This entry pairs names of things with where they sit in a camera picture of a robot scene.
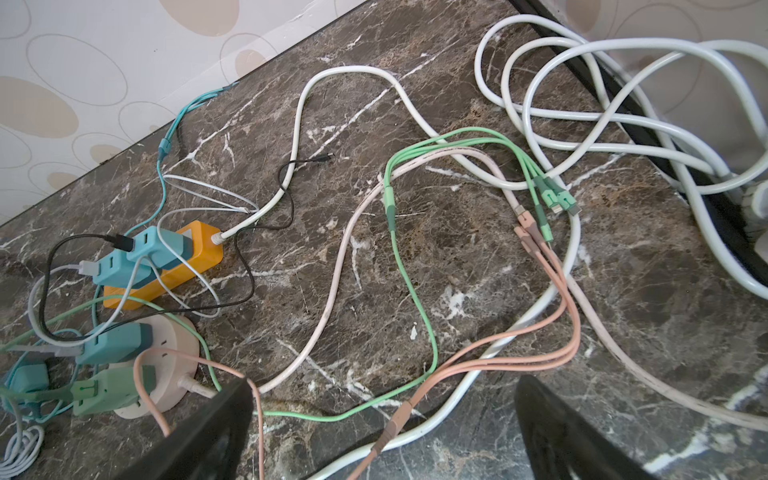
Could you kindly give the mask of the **orange power strip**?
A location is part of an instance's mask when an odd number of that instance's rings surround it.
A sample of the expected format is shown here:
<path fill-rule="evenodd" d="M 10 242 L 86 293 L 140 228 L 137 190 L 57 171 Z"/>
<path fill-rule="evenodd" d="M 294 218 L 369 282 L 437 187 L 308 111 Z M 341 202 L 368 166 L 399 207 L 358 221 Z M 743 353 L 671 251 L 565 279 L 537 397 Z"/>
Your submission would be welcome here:
<path fill-rule="evenodd" d="M 219 232 L 193 221 L 177 232 L 151 226 L 134 235 L 132 250 L 115 249 L 97 262 L 93 282 L 104 288 L 106 296 L 114 297 L 103 305 L 111 309 L 118 306 L 137 260 L 141 266 L 132 285 L 132 298 L 124 304 L 126 310 L 135 310 L 140 299 L 151 301 L 216 266 L 223 260 L 223 247 L 212 237 Z"/>

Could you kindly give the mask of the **mint green plug adapter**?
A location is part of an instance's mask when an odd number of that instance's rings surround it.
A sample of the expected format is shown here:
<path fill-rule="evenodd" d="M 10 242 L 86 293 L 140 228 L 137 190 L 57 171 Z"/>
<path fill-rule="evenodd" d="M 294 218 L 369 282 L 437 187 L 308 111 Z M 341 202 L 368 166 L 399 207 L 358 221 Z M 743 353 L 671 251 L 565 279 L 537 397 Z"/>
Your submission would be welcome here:
<path fill-rule="evenodd" d="M 140 400 L 132 366 L 109 368 L 86 380 L 75 381 L 73 394 L 74 416 L 88 416 L 136 405 Z"/>

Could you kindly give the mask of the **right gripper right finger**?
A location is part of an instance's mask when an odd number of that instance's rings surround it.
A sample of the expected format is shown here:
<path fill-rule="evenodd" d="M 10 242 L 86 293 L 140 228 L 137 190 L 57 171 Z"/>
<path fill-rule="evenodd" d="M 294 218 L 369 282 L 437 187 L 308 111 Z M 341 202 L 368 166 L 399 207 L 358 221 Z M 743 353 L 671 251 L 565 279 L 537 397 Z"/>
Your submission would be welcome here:
<path fill-rule="evenodd" d="M 652 479 L 532 375 L 519 379 L 516 414 L 536 479 Z"/>

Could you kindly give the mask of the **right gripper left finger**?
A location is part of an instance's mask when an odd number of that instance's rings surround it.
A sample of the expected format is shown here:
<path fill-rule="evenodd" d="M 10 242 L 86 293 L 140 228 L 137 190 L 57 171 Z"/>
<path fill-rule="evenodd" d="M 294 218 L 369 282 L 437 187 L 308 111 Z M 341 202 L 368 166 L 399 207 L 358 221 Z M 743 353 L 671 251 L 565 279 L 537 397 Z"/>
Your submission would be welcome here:
<path fill-rule="evenodd" d="M 254 413 L 244 379 L 226 385 L 119 479 L 234 479 Z"/>

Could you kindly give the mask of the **teal plug adapter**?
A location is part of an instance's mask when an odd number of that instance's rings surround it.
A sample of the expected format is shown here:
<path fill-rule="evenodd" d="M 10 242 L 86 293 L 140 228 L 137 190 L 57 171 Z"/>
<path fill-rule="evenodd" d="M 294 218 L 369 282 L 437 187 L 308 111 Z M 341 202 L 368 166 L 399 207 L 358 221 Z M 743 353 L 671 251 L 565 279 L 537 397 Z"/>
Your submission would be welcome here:
<path fill-rule="evenodd" d="M 125 289 L 130 279 L 135 263 L 127 259 L 127 253 L 122 250 L 113 250 L 97 262 L 99 271 L 93 277 L 93 282 L 100 286 L 109 286 Z M 148 265 L 140 264 L 132 283 L 132 288 L 137 289 L 155 279 L 154 272 Z"/>
<path fill-rule="evenodd" d="M 48 368 L 43 362 L 20 364 L 9 374 L 6 386 L 18 393 L 47 390 L 50 387 Z"/>
<path fill-rule="evenodd" d="M 153 343 L 152 327 L 145 323 L 130 323 L 107 331 L 83 345 L 75 358 L 77 365 L 122 363 L 134 359 Z"/>
<path fill-rule="evenodd" d="M 136 262 L 146 257 L 158 269 L 170 270 L 189 260 L 194 253 L 193 239 L 184 234 L 148 227 L 133 237 L 134 248 L 127 259 Z"/>

